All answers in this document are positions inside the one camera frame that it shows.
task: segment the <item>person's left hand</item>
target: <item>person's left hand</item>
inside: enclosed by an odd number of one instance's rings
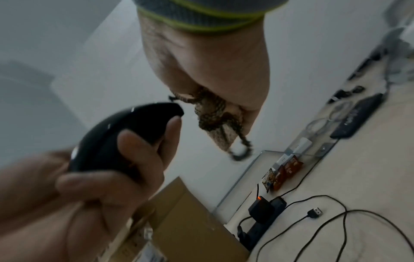
[[[171,119],[155,146],[129,130],[119,134],[139,183],[111,170],[66,173],[69,150],[0,170],[0,262],[93,261],[163,183],[180,129],[181,119]]]

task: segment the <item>wall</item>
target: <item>wall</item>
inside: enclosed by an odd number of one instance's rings
[[[75,145],[86,132],[49,89],[52,80],[17,62],[0,63],[0,166]]]
[[[271,89],[249,135],[255,156],[263,149],[283,151],[340,88],[385,33],[381,13],[390,2],[291,0],[267,16]],[[143,56],[139,24],[129,0],[123,0],[100,25],[52,88],[87,127],[122,108],[164,101],[169,94]],[[166,183],[181,176],[212,210],[249,161],[230,161],[199,130],[193,107],[183,107],[181,143],[166,172]],[[271,160],[261,162],[276,161],[271,154],[266,157]],[[263,176],[250,173],[257,180]],[[237,208],[243,197],[245,192],[229,207]],[[222,214],[224,220],[232,212]]]
[[[0,59],[58,74],[120,0],[1,0]]]

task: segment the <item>usb connector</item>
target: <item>usb connector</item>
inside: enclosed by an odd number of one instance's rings
[[[307,212],[307,216],[310,218],[318,218],[322,216],[323,212],[319,208],[311,209]]]

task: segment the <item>fingernail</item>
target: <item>fingernail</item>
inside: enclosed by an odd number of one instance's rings
[[[58,178],[56,189],[60,192],[71,191],[79,187],[84,181],[82,174],[67,174]]]

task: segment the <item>desk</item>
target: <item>desk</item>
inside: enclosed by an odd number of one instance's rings
[[[367,87],[362,95],[383,91],[381,77],[383,64],[378,63],[362,78],[346,83],[342,88],[350,90],[356,85]],[[327,105],[316,118],[326,116],[333,108]],[[326,142],[326,135],[315,141]],[[285,184],[282,194],[294,187],[310,169],[314,159],[307,161],[301,174]],[[350,139],[344,139],[314,168],[302,185],[286,195],[287,203],[313,195],[326,194],[342,201],[348,209],[367,209],[377,212],[399,226],[414,242],[414,83],[392,86],[388,100],[374,113],[362,128]],[[248,207],[256,193],[252,193],[236,212],[226,227],[237,234],[237,224],[248,216]],[[264,195],[267,199],[273,194]],[[283,212],[252,251],[249,261],[256,261],[257,252],[265,242],[273,238],[294,221],[304,217],[308,210],[319,207],[323,216],[310,218],[294,226],[285,235],[269,243],[260,253],[258,261],[293,261],[302,246],[316,229],[343,208],[330,199],[312,199],[296,204]],[[252,226],[250,219],[243,223],[244,231]],[[347,217],[348,244],[341,261],[381,262],[413,261],[413,254],[402,236],[384,222],[364,214]],[[307,248],[299,261],[335,261],[343,242],[342,219],[325,227]]]

